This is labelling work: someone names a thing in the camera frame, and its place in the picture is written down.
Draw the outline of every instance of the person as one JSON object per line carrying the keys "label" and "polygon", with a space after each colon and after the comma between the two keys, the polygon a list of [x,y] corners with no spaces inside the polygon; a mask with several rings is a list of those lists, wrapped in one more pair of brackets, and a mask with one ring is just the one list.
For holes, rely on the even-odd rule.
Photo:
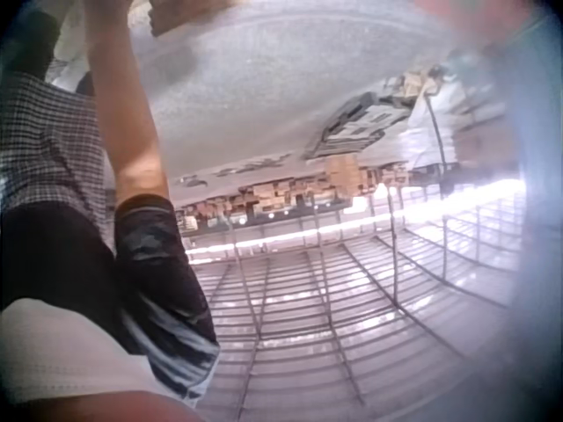
{"label": "person", "polygon": [[70,1],[28,6],[3,55],[0,375],[31,420],[201,421],[193,407],[218,360],[135,64],[131,3],[84,0],[93,89],[44,82]]}

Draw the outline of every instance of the light strip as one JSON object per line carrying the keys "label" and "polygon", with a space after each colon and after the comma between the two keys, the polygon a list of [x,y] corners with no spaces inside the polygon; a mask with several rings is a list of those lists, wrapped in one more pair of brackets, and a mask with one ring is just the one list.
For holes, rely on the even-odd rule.
{"label": "light strip", "polygon": [[[411,222],[425,222],[440,218],[443,215],[455,214],[466,209],[483,205],[493,200],[498,200],[509,195],[521,192],[525,188],[521,180],[505,179],[494,182],[487,186],[481,186],[477,189],[466,190],[461,193],[453,193],[444,201],[431,200],[421,204],[415,204],[406,207],[403,210],[398,210],[393,213],[395,218],[402,218],[403,216]],[[261,239],[245,240],[237,242],[237,248],[250,248],[253,246],[262,246],[263,244],[272,244],[275,242],[284,242],[298,238],[316,236],[317,233],[333,233],[339,230],[356,229],[360,226],[370,225],[374,222],[388,221],[391,218],[390,213],[376,215],[374,217],[360,218],[351,222],[343,222],[340,224],[333,224],[324,226],[317,229],[309,229],[305,231],[297,231],[285,235],[263,237]],[[235,249],[235,244],[217,244],[207,248],[197,248],[186,251],[187,255],[198,255],[209,252],[232,251]]]}

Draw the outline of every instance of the white cloth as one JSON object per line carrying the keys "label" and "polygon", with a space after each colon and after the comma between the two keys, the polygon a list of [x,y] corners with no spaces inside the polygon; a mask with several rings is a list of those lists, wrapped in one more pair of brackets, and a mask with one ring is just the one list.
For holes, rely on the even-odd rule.
{"label": "white cloth", "polygon": [[0,368],[16,404],[123,391],[170,397],[146,357],[129,355],[86,317],[33,299],[0,315]]}

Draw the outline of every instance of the checkered shirt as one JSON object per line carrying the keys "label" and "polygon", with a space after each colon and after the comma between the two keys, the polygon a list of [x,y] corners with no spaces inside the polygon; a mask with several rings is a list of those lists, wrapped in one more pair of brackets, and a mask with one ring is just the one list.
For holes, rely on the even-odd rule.
{"label": "checkered shirt", "polygon": [[104,155],[91,98],[25,74],[0,81],[0,213],[70,205],[106,233]]}

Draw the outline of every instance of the sleeve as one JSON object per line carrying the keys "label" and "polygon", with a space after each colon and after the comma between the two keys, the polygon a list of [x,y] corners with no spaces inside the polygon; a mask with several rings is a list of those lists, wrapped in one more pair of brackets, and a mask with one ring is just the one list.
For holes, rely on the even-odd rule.
{"label": "sleeve", "polygon": [[195,405],[215,370],[219,345],[171,202],[141,195],[121,204],[115,247],[124,323],[138,351],[165,387]]}

